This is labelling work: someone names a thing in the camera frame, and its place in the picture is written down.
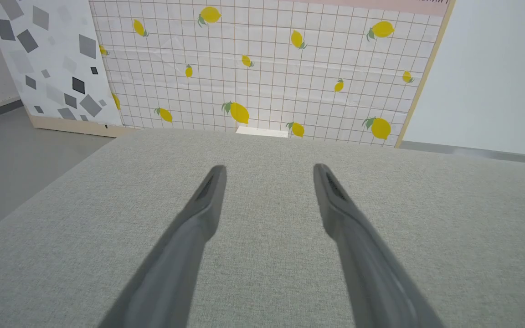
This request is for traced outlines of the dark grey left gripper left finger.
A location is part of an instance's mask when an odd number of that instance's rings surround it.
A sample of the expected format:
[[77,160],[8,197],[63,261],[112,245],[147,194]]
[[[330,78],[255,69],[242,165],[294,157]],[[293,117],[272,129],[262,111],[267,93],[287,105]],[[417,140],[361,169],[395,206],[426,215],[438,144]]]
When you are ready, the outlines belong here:
[[204,249],[220,221],[226,167],[206,174],[101,321],[101,328],[185,328]]

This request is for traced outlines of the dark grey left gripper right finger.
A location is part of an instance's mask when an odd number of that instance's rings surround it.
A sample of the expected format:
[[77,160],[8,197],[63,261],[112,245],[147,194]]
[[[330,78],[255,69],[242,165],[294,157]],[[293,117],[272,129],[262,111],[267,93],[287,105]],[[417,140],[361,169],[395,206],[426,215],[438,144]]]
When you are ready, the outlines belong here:
[[335,241],[357,328],[442,328],[443,322],[325,164],[313,167],[325,232]]

